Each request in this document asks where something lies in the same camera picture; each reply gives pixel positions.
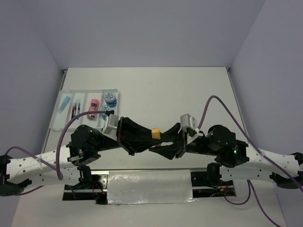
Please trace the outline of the blue paint jar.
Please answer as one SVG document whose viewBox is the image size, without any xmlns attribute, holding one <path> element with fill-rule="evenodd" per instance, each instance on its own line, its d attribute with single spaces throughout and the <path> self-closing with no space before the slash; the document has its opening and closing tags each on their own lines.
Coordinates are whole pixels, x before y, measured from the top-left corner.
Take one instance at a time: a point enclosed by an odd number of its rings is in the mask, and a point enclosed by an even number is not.
<svg viewBox="0 0 303 227">
<path fill-rule="evenodd" d="M 115 113 L 115 111 L 108 105 L 102 105 L 99 110 L 102 112 L 102 115 L 110 115 Z"/>
<path fill-rule="evenodd" d="M 113 92 L 105 93 L 104 100 L 109 107 L 115 107 L 117 104 L 117 98 Z"/>
</svg>

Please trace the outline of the pink capped pencil tube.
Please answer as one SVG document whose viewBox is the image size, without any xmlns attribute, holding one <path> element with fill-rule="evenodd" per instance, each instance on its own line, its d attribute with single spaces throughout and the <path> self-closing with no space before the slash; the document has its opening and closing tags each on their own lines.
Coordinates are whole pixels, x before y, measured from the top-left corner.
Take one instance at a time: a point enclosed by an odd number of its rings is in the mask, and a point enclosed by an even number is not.
<svg viewBox="0 0 303 227">
<path fill-rule="evenodd" d="M 90 102 L 89 112 L 97 111 L 99 106 L 99 100 L 98 99 L 92 99 Z M 95 120 L 96 115 L 95 113 L 87 114 L 87 118 L 91 121 Z"/>
</svg>

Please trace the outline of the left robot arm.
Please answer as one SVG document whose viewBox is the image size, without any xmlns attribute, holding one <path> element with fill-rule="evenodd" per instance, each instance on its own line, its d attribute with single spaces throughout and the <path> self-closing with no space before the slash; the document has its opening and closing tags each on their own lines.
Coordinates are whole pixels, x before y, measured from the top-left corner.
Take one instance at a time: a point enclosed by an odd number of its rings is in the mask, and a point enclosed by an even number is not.
<svg viewBox="0 0 303 227">
<path fill-rule="evenodd" d="M 0 194 L 20 196 L 55 184 L 65 184 L 71 189 L 90 186 L 101 189 L 88 166 L 101 157 L 101 151 L 123 148 L 133 156 L 153 150 L 163 142 L 163 133 L 154 136 L 150 129 L 128 117 L 110 115 L 101 130 L 80 125 L 67 145 L 60 140 L 55 150 L 39 156 L 24 150 L 27 157 L 13 158 L 6 152 L 0 157 Z"/>
</svg>

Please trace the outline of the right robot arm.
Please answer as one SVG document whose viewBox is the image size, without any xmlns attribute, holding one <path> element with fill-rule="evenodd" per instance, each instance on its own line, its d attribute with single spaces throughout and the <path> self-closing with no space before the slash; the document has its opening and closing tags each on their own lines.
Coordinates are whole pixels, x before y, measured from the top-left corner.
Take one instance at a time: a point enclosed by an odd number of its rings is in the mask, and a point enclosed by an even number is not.
<svg viewBox="0 0 303 227">
<path fill-rule="evenodd" d="M 212 126 L 207 134 L 199 129 L 181 129 L 168 141 L 170 145 L 155 146 L 149 151 L 169 160 L 186 153 L 214 157 L 203 173 L 195 174 L 196 180 L 209 186 L 223 186 L 234 180 L 268 181 L 284 189 L 303 185 L 301 153 L 281 155 L 254 148 L 237 140 L 235 133 L 222 125 Z"/>
</svg>

